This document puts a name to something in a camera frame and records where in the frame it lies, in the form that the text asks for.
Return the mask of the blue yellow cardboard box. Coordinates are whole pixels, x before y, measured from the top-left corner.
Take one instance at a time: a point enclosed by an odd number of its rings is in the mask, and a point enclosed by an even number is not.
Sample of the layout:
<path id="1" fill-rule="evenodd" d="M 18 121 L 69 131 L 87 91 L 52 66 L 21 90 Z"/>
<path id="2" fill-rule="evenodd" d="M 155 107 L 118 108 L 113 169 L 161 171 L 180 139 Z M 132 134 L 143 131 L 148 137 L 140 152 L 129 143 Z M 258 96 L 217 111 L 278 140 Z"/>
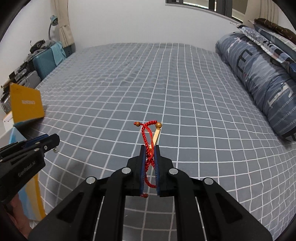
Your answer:
<path id="1" fill-rule="evenodd" d="M 12 107 L 5 118 L 1 119 L 6 129 L 1 134 L 1 147 L 26 140 L 20 128 L 24 127 L 27 131 L 29 123 L 45 116 L 39 90 L 14 83 L 9 84 L 9 90 Z M 18 193 L 26 217 L 33 221 L 41 221 L 46 216 L 38 177 L 39 174 L 36 174 Z"/>

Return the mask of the beige curtain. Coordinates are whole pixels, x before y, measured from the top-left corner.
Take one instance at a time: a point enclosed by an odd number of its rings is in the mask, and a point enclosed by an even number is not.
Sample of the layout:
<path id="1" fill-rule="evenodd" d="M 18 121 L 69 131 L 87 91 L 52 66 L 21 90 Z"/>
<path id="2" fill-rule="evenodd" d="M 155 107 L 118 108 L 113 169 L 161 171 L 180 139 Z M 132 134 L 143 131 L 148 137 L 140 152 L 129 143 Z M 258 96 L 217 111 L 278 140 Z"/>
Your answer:
<path id="1" fill-rule="evenodd" d="M 74 44 L 69 22 L 68 0 L 55 0 L 54 6 L 58 18 L 60 41 L 62 42 L 63 48 L 66 48 Z"/>

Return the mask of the teal suitcase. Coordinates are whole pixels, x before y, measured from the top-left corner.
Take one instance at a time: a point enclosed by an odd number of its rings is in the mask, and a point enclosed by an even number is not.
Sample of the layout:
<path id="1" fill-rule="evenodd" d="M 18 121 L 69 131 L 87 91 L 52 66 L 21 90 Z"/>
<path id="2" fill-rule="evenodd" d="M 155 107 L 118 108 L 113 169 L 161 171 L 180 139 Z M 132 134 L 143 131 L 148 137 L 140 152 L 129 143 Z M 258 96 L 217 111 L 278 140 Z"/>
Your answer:
<path id="1" fill-rule="evenodd" d="M 57 42 L 33 57 L 33 66 L 40 79 L 43 80 L 66 58 L 62 43 Z"/>

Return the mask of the blue desk lamp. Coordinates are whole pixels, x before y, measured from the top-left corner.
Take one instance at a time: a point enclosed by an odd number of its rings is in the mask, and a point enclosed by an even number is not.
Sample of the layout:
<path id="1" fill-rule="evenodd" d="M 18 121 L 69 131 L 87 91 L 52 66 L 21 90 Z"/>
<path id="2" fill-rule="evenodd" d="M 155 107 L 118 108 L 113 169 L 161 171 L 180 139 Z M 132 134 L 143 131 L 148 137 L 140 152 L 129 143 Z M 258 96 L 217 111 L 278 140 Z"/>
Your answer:
<path id="1" fill-rule="evenodd" d="M 53 26 L 56 26 L 56 25 L 58 25 L 58 17 L 57 16 L 55 16 L 55 15 L 52 15 L 51 17 L 50 17 L 50 25 L 49 25 L 49 29 L 48 29 L 48 39 L 50 40 L 51 39 L 51 28 L 53 27 Z"/>

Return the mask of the patterned pillow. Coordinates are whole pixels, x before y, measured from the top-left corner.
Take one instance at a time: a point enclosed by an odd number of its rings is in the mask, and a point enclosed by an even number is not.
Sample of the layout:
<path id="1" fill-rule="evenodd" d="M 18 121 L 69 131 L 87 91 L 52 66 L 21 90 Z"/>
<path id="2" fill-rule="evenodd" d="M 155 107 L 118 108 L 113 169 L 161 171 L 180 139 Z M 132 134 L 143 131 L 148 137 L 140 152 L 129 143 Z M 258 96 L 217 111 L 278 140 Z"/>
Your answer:
<path id="1" fill-rule="evenodd" d="M 232 24 L 284 68 L 295 80 L 295 44 L 257 23 L 253 23 L 255 29 L 243 24 Z"/>

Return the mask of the grey checked bed sheet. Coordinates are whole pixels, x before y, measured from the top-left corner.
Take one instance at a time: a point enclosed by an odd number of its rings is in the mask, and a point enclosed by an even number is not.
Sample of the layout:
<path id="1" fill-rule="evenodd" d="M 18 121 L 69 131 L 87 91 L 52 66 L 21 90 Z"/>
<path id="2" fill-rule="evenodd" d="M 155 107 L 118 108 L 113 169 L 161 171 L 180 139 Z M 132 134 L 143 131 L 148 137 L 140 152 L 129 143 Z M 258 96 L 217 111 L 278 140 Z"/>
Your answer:
<path id="1" fill-rule="evenodd" d="M 111 44 L 76 52 L 38 86 L 45 110 L 26 138 L 58 134 L 39 173 L 49 213 L 89 176 L 137 156 L 135 121 L 162 123 L 162 156 L 211 177 L 277 238 L 295 215 L 295 144 L 283 143 L 220 57 L 183 44 Z"/>

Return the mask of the grey suitcase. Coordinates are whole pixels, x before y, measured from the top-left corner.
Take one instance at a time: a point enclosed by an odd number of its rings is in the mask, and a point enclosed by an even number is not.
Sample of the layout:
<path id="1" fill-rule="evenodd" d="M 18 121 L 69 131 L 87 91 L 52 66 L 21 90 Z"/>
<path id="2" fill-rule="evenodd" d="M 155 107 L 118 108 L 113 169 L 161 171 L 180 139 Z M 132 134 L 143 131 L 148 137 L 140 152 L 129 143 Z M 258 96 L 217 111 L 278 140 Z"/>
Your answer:
<path id="1" fill-rule="evenodd" d="M 20 79 L 17 82 L 18 85 L 22 85 L 29 88 L 36 88 L 41 82 L 41 79 L 36 70 L 30 72 L 27 76 Z M 6 85 L 4 88 L 3 94 L 1 96 L 1 107 L 5 113 L 9 113 L 11 111 L 11 101 L 10 101 L 10 83 Z"/>

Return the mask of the blue patterned folded duvet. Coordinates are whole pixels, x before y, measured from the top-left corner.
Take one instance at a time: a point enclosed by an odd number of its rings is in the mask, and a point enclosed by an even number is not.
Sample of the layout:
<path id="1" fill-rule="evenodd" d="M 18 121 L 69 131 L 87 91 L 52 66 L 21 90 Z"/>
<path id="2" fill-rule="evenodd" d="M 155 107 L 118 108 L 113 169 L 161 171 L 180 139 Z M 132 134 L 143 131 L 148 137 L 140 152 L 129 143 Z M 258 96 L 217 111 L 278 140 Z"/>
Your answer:
<path id="1" fill-rule="evenodd" d="M 216 51 L 229 64 L 274 132 L 295 141 L 295 80 L 241 32 L 223 36 Z"/>

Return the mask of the window frame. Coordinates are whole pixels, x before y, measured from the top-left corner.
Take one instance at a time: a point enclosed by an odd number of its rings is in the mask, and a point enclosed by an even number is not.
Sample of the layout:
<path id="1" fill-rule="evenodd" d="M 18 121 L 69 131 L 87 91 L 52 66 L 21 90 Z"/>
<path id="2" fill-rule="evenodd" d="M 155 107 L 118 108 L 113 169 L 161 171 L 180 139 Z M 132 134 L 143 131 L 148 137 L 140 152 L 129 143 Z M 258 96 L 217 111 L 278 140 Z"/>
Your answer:
<path id="1" fill-rule="evenodd" d="M 166 3 L 203 8 L 242 22 L 248 0 L 172 0 L 166 1 Z"/>

